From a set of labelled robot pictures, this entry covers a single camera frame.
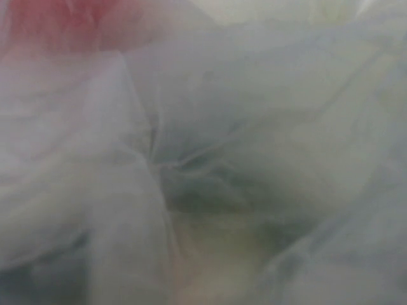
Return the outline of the translucent plastic bag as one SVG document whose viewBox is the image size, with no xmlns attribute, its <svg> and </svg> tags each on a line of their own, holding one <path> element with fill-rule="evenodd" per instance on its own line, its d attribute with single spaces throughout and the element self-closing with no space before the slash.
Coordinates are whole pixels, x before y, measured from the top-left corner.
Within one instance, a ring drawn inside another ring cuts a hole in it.
<svg viewBox="0 0 407 305">
<path fill-rule="evenodd" d="M 149 2 L 1 48 L 1 303 L 405 304 L 406 2 Z"/>
</svg>

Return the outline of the red fake fruit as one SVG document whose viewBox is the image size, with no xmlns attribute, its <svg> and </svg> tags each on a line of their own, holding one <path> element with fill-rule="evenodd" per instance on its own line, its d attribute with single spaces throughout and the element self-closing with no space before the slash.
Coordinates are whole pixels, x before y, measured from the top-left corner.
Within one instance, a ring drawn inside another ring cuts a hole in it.
<svg viewBox="0 0 407 305">
<path fill-rule="evenodd" d="M 70 53 L 121 47 L 137 37 L 149 1 L 1 1 L 1 48 Z"/>
</svg>

